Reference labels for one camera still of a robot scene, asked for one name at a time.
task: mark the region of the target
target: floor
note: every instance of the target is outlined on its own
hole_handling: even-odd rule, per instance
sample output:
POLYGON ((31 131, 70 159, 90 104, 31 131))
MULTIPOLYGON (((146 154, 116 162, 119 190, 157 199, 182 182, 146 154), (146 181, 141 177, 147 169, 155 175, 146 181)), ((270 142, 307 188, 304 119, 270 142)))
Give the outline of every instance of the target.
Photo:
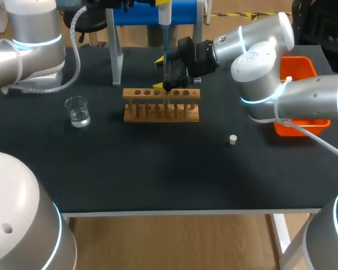
MULTIPOLYGON (((291 0, 213 0, 212 6, 213 14, 278 11, 290 12, 291 0)), ((204 26, 204 39, 250 22, 245 16, 213 16, 204 26)), ((61 28, 69 46, 69 31, 62 23, 61 28)), ((192 26, 178 28, 178 38, 191 34, 192 26)), ((11 37, 9 25, 0 38, 11 37)), ((144 26, 120 27, 120 37, 122 46, 148 45, 144 26)), ((107 41, 106 31, 99 32, 98 39, 107 41)), ((286 215, 291 238, 305 220, 306 214, 286 215)), ((266 215, 78 218, 72 229, 78 246, 77 270, 278 269, 266 215)), ((301 262, 297 269, 308 268, 301 262)))

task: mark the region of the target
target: water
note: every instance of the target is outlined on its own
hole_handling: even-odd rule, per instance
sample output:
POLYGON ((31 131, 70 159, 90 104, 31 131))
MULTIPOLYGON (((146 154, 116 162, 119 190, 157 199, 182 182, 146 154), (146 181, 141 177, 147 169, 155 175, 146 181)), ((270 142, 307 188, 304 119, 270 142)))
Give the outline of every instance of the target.
POLYGON ((78 108, 70 112, 72 125, 76 128, 83 128, 89 125, 90 116, 87 108, 78 108))

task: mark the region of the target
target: yellow and black tape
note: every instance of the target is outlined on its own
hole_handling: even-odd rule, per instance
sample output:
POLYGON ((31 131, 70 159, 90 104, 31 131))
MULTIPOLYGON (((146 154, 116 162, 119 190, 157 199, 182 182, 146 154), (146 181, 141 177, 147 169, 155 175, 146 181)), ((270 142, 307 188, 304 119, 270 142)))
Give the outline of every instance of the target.
MULTIPOLYGON (((238 17, 242 16, 246 19, 251 19, 252 21, 258 20, 259 16, 270 16, 277 14, 278 12, 233 12, 233 13, 213 13, 211 17, 238 17)), ((287 15, 292 15, 292 12, 284 12, 287 15)))

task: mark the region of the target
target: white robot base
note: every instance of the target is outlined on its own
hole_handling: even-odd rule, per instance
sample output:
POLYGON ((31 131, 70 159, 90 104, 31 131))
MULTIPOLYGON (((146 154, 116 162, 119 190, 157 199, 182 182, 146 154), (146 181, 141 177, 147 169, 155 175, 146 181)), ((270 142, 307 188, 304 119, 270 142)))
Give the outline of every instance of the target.
POLYGON ((72 270, 76 260, 74 236, 35 175, 0 153, 0 270, 72 270))

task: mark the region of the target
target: white cable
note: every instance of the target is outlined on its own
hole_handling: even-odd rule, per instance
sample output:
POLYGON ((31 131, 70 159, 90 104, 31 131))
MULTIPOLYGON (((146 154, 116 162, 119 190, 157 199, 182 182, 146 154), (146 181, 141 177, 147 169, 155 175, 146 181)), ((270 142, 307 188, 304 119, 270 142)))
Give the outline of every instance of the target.
POLYGON ((281 91, 276 95, 276 98, 274 100, 274 116, 277 122, 281 123, 283 122, 283 120, 281 118, 279 118, 279 114, 278 114, 278 100, 279 97, 283 94, 284 90, 286 89, 286 85, 288 83, 290 83, 292 81, 292 77, 288 76, 286 78, 286 81, 281 85, 281 91))
MULTIPOLYGON (((290 82, 291 79, 292 79, 291 77, 287 77, 285 84, 287 82, 290 82)), ((335 148, 334 146, 332 146, 331 144, 329 144, 328 142, 326 142, 325 140, 319 138, 317 135, 314 135, 312 132, 306 130, 305 128, 302 128, 302 127, 300 127, 296 124, 293 124, 291 122, 291 120, 283 120, 283 119, 279 118, 279 115, 278 115, 278 99, 279 99, 279 96, 274 101, 274 115, 275 115, 276 121, 279 124, 289 125, 290 127, 295 128, 296 130, 298 130, 301 133, 307 135, 309 138, 312 138, 313 140, 315 140, 316 142, 318 142, 319 144, 324 146, 326 149, 328 149, 329 151, 333 152, 334 154, 336 154, 338 156, 338 149, 335 148)))
POLYGON ((327 143, 325 140, 319 138, 318 136, 314 135, 312 132, 310 132, 310 131, 308 131, 308 130, 306 130, 306 129, 304 129, 304 128, 296 125, 296 124, 293 124, 292 122, 290 122, 290 120, 285 120, 284 124, 285 125, 289 125, 290 127, 297 129, 301 133, 304 133, 305 135, 307 135, 308 137, 312 138, 316 142, 320 143, 326 149, 328 149, 329 151, 333 152, 334 154, 336 154, 338 156, 338 149, 337 148, 335 148, 334 146, 330 145, 329 143, 327 143))
POLYGON ((70 85, 72 85, 76 79, 79 77, 80 74, 80 69, 81 69, 81 63, 80 63, 80 56, 79 56, 79 52, 78 52, 78 46, 77 46, 77 42, 75 40, 75 26, 77 24, 77 21, 79 19, 79 17, 81 16, 81 14, 83 14, 84 12, 86 12, 87 8, 82 7, 73 17, 72 20, 72 24, 70 26, 70 39, 72 40, 72 46, 73 46, 73 50, 74 50, 74 56, 75 56, 75 63, 76 63, 76 69, 75 69, 75 73, 73 75, 73 77, 70 79, 70 81, 68 81, 67 83, 59 86, 59 87, 55 87, 52 89, 37 89, 37 88, 32 88, 32 87, 22 87, 19 85, 11 85, 9 86, 9 88, 12 89, 19 89, 21 90, 23 93, 37 93, 37 94, 46 94, 46 93, 55 93, 58 92, 60 90, 63 90, 67 87, 69 87, 70 85))

